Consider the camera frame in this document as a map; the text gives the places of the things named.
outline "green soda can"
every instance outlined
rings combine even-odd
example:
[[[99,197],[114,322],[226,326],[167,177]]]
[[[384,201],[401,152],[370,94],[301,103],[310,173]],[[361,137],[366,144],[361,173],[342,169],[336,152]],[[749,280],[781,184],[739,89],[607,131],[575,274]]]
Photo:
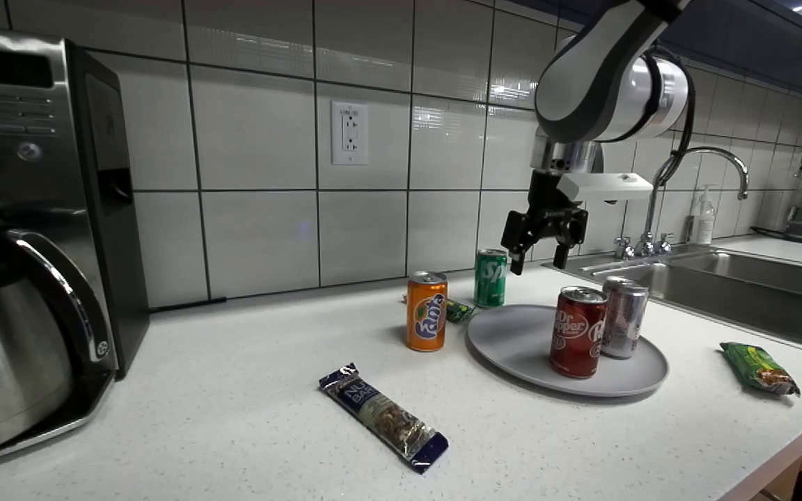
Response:
[[[482,247],[478,254],[478,306],[496,308],[508,304],[510,254],[508,247]]]

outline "plate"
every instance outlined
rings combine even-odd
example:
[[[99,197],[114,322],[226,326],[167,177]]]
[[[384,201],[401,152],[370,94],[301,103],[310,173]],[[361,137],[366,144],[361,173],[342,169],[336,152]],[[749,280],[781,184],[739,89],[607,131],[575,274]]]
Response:
[[[551,306],[484,308],[469,322],[469,347],[518,384],[582,397],[643,397],[670,376],[670,358],[647,337],[631,358],[601,357],[592,377],[561,376],[547,358],[554,318]]]

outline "outlet cover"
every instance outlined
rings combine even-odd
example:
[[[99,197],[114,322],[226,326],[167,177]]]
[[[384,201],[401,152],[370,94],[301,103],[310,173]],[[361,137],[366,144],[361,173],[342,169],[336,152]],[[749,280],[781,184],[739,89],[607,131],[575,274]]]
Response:
[[[370,131],[369,105],[336,103],[336,163],[369,163],[370,162]]]

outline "orange soda can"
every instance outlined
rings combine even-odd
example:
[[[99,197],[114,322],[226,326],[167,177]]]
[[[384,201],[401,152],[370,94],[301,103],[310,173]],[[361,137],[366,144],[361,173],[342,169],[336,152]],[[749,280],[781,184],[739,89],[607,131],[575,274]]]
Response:
[[[447,274],[422,270],[408,279],[408,347],[441,350],[447,344],[447,300]]]

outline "countertop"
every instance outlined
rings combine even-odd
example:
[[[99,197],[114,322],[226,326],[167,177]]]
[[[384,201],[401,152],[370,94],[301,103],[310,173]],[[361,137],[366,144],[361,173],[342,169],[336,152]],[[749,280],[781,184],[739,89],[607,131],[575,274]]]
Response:
[[[802,259],[802,244],[737,241]],[[510,304],[554,304],[561,270],[528,270]],[[592,403],[515,386],[448,327],[441,354],[404,347],[404,280],[157,313],[102,416],[0,464],[0,501],[113,499],[721,499],[802,433],[792,403],[739,389],[724,340],[767,344],[802,386],[802,350],[649,304],[643,334],[671,361],[643,400]],[[472,297],[472,274],[452,279]],[[426,475],[315,389],[363,376],[447,430]]]

